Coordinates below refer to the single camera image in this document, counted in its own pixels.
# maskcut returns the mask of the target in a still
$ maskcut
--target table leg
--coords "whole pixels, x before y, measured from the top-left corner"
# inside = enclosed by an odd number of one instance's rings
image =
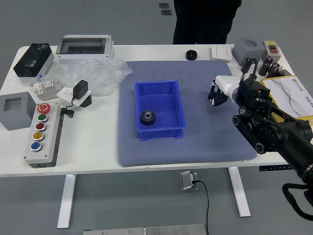
[[[236,203],[238,207],[238,212],[240,217],[249,217],[251,216],[248,202],[246,200],[246,195],[241,182],[240,174],[238,167],[229,167],[228,168],[231,184],[233,186]]]
[[[69,227],[70,213],[72,210],[73,195],[75,188],[76,175],[66,175],[61,201],[61,208],[58,221],[58,229]]]

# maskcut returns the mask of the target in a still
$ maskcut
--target black gear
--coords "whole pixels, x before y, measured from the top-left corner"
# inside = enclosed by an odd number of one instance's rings
[[[145,110],[140,114],[140,121],[142,124],[150,126],[156,121],[156,115],[152,110]]]

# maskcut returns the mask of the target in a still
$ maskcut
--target blue button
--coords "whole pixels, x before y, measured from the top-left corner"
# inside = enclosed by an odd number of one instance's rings
[[[32,151],[34,151],[34,152],[38,152],[38,151],[41,150],[42,147],[43,147],[43,146],[42,146],[41,143],[39,143],[39,142],[34,142],[34,143],[32,143],[30,149],[31,149]]]

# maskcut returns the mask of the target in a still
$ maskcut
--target robotic arm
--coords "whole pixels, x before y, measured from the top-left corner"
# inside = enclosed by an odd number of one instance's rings
[[[295,119],[276,107],[269,96],[270,90],[255,79],[255,72],[246,80],[244,74],[241,78],[217,76],[208,97],[210,103],[218,106],[231,97],[239,106],[233,124],[251,146],[259,154],[278,152],[296,171],[305,185],[285,184],[283,193],[301,217],[313,221],[313,215],[301,211],[288,191],[290,188],[306,189],[304,195],[313,206],[313,145],[310,143],[313,133],[309,121]],[[273,114],[284,122],[277,122]]]

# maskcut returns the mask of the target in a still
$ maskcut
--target gray box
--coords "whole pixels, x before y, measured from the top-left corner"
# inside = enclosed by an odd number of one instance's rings
[[[0,122],[8,131],[30,127],[35,108],[29,92],[0,95]]]
[[[242,66],[247,57],[255,58],[259,62],[264,52],[265,47],[261,40],[257,37],[244,37],[236,40],[232,54],[237,63]]]

